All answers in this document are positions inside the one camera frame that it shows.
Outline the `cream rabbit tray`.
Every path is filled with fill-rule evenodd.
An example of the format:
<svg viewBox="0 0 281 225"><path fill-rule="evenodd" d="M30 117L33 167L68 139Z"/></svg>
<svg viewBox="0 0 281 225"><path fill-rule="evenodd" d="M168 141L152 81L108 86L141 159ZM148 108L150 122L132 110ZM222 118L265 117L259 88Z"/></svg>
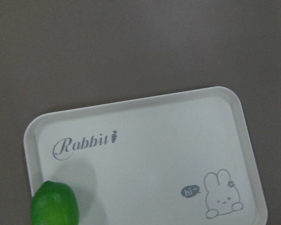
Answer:
<svg viewBox="0 0 281 225"><path fill-rule="evenodd" d="M238 96L210 87L43 114L23 145L31 192L69 185L81 225L264 225Z"/></svg>

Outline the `green lime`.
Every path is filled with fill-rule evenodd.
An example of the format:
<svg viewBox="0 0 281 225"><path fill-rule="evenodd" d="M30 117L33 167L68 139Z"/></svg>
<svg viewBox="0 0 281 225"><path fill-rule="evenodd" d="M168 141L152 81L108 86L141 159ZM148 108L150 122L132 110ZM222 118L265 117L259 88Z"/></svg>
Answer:
<svg viewBox="0 0 281 225"><path fill-rule="evenodd" d="M32 198L30 216L33 225L77 225L79 209L73 190L64 183L45 181Z"/></svg>

